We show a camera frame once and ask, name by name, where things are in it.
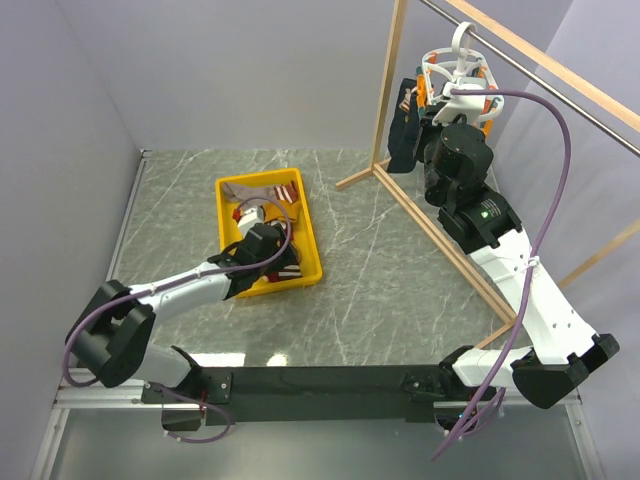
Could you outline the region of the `white round clip hanger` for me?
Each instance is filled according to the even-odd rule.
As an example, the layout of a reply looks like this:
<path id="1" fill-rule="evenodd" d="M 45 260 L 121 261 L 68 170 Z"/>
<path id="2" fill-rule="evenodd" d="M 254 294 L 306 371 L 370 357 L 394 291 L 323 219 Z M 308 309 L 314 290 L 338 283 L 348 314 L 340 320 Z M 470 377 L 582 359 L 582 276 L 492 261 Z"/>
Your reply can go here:
<path id="1" fill-rule="evenodd" d="M 475 83 L 483 89 L 498 89 L 485 57 L 471 48 L 474 32 L 473 23 L 463 22 L 454 31 L 450 47 L 431 50 L 423 55 L 416 68 L 417 106 L 427 107 L 442 102 L 446 82 L 458 85 Z M 494 119 L 481 126 L 472 126 L 489 135 Z"/>

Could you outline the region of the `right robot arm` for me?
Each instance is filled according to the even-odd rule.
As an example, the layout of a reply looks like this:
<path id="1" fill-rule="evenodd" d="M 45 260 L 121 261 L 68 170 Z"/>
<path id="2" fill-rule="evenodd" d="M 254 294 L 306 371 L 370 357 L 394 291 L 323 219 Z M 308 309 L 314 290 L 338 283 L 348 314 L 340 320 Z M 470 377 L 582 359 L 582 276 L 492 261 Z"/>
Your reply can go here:
<path id="1" fill-rule="evenodd" d="M 449 358 L 439 387 L 460 399 L 487 382 L 548 409 L 613 357 L 619 344 L 574 310 L 538 259 L 518 215 L 486 184 L 493 152 L 475 125 L 482 110 L 468 99 L 427 107 L 419 116 L 415 153 L 424 159 L 425 199 L 438 207 L 439 223 L 508 304 L 524 312 L 531 344 L 506 353 L 464 347 Z"/>

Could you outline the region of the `mustard yellow sock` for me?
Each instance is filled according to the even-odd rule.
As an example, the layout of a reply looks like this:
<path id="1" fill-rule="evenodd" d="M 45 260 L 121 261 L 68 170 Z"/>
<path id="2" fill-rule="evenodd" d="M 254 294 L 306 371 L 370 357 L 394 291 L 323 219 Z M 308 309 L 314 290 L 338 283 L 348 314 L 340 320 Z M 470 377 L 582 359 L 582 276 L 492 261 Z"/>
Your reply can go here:
<path id="1" fill-rule="evenodd" d="M 286 218 L 289 218 L 291 223 L 296 223 L 301 211 L 301 202 L 288 203 L 286 201 L 278 201 L 278 205 L 267 202 L 263 204 L 263 210 L 266 222 L 285 222 Z"/>

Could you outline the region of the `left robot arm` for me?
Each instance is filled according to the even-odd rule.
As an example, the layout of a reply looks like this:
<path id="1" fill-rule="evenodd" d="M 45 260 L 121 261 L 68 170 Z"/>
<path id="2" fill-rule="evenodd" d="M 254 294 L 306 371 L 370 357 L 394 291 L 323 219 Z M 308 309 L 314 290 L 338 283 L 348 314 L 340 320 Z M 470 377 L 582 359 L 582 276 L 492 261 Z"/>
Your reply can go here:
<path id="1" fill-rule="evenodd" d="M 138 379 L 163 386 L 179 402 L 199 396 L 200 365 L 179 347 L 153 344 L 154 328 L 231 299 L 293 265 L 291 235 L 289 227 L 258 223 L 242 240 L 181 274 L 137 286 L 105 282 L 67 334 L 63 356 L 75 356 L 106 388 Z"/>

